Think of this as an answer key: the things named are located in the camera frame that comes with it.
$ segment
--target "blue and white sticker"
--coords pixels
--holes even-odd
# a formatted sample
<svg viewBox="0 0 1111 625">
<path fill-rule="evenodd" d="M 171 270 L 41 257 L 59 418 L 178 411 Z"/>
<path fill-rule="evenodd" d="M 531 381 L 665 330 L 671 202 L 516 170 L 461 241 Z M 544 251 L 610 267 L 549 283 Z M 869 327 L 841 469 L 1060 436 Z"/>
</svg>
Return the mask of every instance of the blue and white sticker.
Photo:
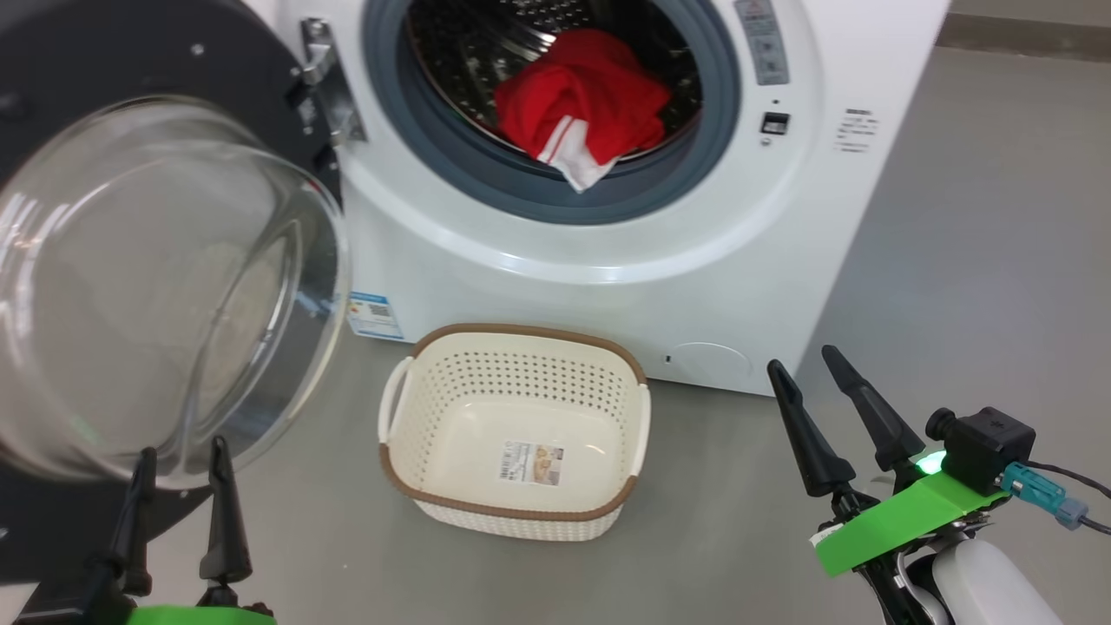
<svg viewBox="0 0 1111 625">
<path fill-rule="evenodd" d="M 393 316 L 393 306 L 384 295 L 370 292 L 352 292 L 348 304 L 348 323 L 351 332 L 359 336 L 404 341 L 401 326 Z"/>
</svg>

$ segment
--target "green light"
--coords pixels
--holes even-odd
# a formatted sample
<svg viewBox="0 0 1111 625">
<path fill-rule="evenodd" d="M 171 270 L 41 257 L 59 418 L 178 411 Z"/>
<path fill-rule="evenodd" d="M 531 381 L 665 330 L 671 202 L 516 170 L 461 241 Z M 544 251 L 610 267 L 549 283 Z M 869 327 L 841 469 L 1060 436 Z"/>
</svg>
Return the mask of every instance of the green light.
<svg viewBox="0 0 1111 625">
<path fill-rule="evenodd" d="M 919 460 L 915 465 L 918 468 L 922 470 L 925 475 L 933 475 L 935 473 L 941 473 L 941 461 L 945 460 L 945 451 L 934 452 L 929 456 Z"/>
</svg>

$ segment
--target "brown basket rim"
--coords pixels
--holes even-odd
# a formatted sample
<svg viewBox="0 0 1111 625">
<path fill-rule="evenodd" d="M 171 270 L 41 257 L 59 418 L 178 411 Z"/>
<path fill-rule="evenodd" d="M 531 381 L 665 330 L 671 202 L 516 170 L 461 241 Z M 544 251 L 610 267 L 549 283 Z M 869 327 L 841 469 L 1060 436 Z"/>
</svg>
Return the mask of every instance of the brown basket rim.
<svg viewBox="0 0 1111 625">
<path fill-rule="evenodd" d="M 605 502 L 601 506 L 592 510 L 579 513 L 552 513 L 552 512 L 541 512 L 541 511 L 524 511 L 518 508 L 502 508 L 498 506 L 487 506 L 483 504 L 473 504 L 471 502 L 463 502 L 462 500 L 452 500 L 450 497 L 442 497 L 440 495 L 432 495 L 431 493 L 426 493 L 423 491 L 418 491 L 412 486 L 409 486 L 398 476 L 397 472 L 393 471 L 393 464 L 390 462 L 390 446 L 386 443 L 380 443 L 378 445 L 378 457 L 382 463 L 382 471 L 386 473 L 386 477 L 389 478 L 393 487 L 401 492 L 402 495 L 411 500 L 417 500 L 418 502 L 426 502 L 429 504 L 436 504 L 438 506 L 443 506 L 447 508 L 453 508 L 457 511 L 463 511 L 468 513 L 482 514 L 488 516 L 500 516 L 504 518 L 520 518 L 524 521 L 556 521 L 556 522 L 572 522 L 572 523 L 583 523 L 588 521 L 594 521 L 602 518 L 603 516 L 612 513 L 622 505 L 624 505 L 625 500 L 632 493 L 633 486 L 637 485 L 637 476 L 630 475 L 625 480 L 624 486 L 621 491 L 613 496 L 612 500 Z"/>
<path fill-rule="evenodd" d="M 621 347 L 620 345 L 613 343 L 612 341 L 607 341 L 604 339 L 598 339 L 597 336 L 590 336 L 579 333 L 572 333 L 568 331 L 557 331 L 552 329 L 541 329 L 538 326 L 517 326 L 513 324 L 456 324 L 452 326 L 444 326 L 438 331 L 432 331 L 424 339 L 413 346 L 413 359 L 416 360 L 420 356 L 428 346 L 432 345 L 437 341 L 457 334 L 502 334 L 502 335 L 518 335 L 518 336 L 536 336 L 540 339 L 552 339 L 557 341 L 565 341 L 569 343 L 581 343 L 583 345 L 589 345 L 591 347 L 598 347 L 612 352 L 621 357 L 629 367 L 632 370 L 633 375 L 637 377 L 637 384 L 648 384 L 648 377 L 644 375 L 644 370 L 641 369 L 640 363 L 633 357 L 632 353 Z"/>
</svg>

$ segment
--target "washing machine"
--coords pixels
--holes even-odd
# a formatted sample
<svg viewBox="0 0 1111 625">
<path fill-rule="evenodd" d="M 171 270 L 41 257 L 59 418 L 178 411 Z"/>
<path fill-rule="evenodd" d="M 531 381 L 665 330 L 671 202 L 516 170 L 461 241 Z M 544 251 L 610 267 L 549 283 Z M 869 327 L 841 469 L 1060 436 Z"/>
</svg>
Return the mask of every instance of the washing machine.
<svg viewBox="0 0 1111 625">
<path fill-rule="evenodd" d="M 947 7 L 256 3 L 310 67 L 323 36 L 346 74 L 353 332 L 549 326 L 615 341 L 653 379 L 764 395 L 768 361 L 800 363 Z M 618 33 L 672 90 L 663 143 L 583 193 L 500 139 L 492 104 L 580 27 Z"/>
</svg>

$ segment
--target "basket label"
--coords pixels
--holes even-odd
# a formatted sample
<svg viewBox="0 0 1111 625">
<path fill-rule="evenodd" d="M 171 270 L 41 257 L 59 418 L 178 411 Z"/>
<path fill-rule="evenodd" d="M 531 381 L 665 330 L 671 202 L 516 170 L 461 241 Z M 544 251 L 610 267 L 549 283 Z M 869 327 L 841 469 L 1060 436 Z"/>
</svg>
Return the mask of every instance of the basket label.
<svg viewBox="0 0 1111 625">
<path fill-rule="evenodd" d="M 562 465 L 562 447 L 507 441 L 501 451 L 501 471 L 498 473 L 498 480 L 559 486 Z"/>
<path fill-rule="evenodd" d="M 352 292 L 348 303 L 348 324 L 359 336 L 404 341 L 393 316 L 390 300 L 381 294 Z"/>
</svg>

